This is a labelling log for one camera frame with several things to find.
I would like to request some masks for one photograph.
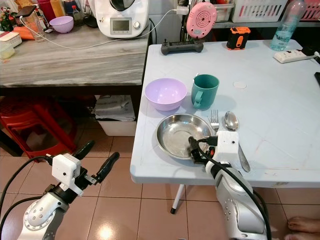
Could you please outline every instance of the red stool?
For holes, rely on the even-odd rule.
[[[71,131],[67,134],[56,121],[67,120]],[[76,150],[74,139],[77,133],[75,122],[57,102],[46,97],[6,97],[0,102],[0,122],[12,135],[29,158],[45,154],[57,155],[62,151]],[[43,128],[56,138],[58,144],[47,149],[32,151],[27,144],[31,132],[38,135]]]

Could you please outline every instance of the metal plate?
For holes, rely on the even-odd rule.
[[[196,140],[212,136],[213,131],[208,123],[198,116],[180,113],[164,118],[156,130],[156,138],[160,148],[171,157],[177,159],[191,159],[189,137]],[[203,151],[208,146],[200,144]]]

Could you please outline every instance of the pink basket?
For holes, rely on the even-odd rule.
[[[301,21],[316,21],[320,19],[320,0],[305,0],[306,10]]]

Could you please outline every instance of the pink device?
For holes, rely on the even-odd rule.
[[[217,20],[217,10],[210,2],[199,2],[190,11],[186,30],[194,39],[206,36]]]

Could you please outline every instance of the small purple bowl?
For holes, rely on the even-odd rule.
[[[158,78],[145,88],[145,96],[160,111],[178,108],[187,95],[187,87],[174,78]]]
[[[61,34],[70,32],[74,27],[74,18],[72,16],[60,16],[52,19],[49,24]]]

